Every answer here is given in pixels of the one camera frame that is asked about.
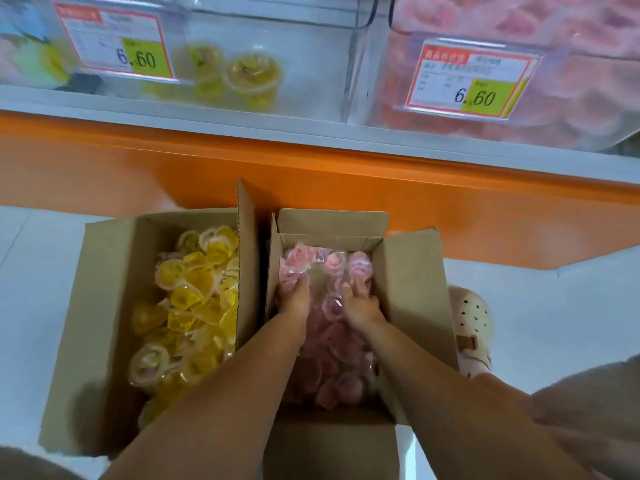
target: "white shelf edge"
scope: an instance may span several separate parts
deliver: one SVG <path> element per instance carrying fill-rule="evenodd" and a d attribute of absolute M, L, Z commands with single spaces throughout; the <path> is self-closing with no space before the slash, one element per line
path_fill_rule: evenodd
<path fill-rule="evenodd" d="M 273 114 L 0 85 L 0 109 L 640 184 L 640 159 Z"/>

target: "person's left arm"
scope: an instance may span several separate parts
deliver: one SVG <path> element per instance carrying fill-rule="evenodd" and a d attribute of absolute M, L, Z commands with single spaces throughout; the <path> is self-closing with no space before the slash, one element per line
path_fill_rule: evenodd
<path fill-rule="evenodd" d="M 145 428 L 102 480 L 253 480 L 305 339 L 309 303 L 301 278 L 280 313 Z"/>

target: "price tag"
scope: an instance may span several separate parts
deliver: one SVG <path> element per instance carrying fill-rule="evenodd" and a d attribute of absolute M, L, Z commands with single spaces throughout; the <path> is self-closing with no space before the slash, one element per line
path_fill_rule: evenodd
<path fill-rule="evenodd" d="M 535 55 L 425 42 L 404 106 L 506 119 L 538 62 Z"/>
<path fill-rule="evenodd" d="M 85 68 L 175 78 L 156 16 L 87 5 L 54 5 Z"/>

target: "yellow-green price sticker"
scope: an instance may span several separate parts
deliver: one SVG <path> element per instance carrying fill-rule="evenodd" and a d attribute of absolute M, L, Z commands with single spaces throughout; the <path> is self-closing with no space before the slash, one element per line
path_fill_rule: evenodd
<path fill-rule="evenodd" d="M 134 73 L 172 77 L 161 42 L 123 37 L 122 46 L 124 51 L 121 48 L 117 49 L 118 58 L 123 64 L 130 64 Z"/>
<path fill-rule="evenodd" d="M 474 79 L 462 103 L 462 112 L 483 116 L 503 116 L 517 82 Z"/>

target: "person's right arm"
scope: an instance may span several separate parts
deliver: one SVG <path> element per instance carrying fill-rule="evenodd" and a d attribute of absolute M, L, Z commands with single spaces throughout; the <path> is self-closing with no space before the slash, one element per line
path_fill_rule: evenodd
<path fill-rule="evenodd" d="M 514 405 L 386 322 L 363 283 L 343 293 L 349 323 L 378 357 L 439 480 L 593 480 Z"/>

